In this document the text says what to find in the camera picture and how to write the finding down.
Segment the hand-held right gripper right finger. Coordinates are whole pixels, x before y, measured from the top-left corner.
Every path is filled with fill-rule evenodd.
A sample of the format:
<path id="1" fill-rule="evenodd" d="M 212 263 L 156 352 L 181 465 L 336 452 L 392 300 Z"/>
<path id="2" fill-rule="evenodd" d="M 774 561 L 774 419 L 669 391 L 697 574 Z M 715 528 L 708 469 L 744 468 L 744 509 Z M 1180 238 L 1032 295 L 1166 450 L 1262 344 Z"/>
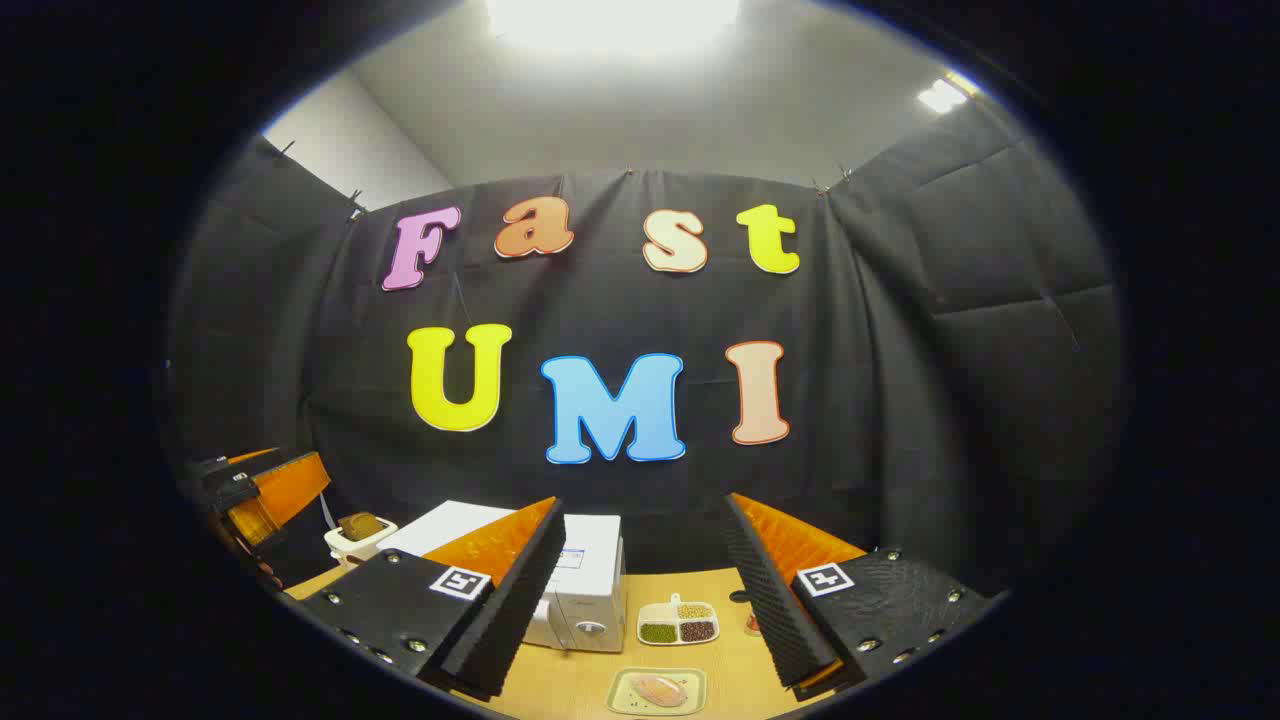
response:
<path id="1" fill-rule="evenodd" d="M 724 500 L 723 537 L 780 683 L 797 700 L 900 673 L 996 603 L 904 548 L 865 551 L 739 493 Z"/>

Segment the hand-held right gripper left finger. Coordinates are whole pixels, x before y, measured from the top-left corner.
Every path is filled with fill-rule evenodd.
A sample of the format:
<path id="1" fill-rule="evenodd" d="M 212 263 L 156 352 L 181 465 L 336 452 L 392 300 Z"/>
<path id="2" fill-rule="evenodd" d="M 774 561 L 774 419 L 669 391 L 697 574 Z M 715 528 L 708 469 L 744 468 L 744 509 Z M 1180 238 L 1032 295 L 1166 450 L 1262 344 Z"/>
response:
<path id="1" fill-rule="evenodd" d="M 498 696 L 564 544 L 548 497 L 426 553 L 381 550 L 301 600 L 300 611 L 404 676 Z"/>

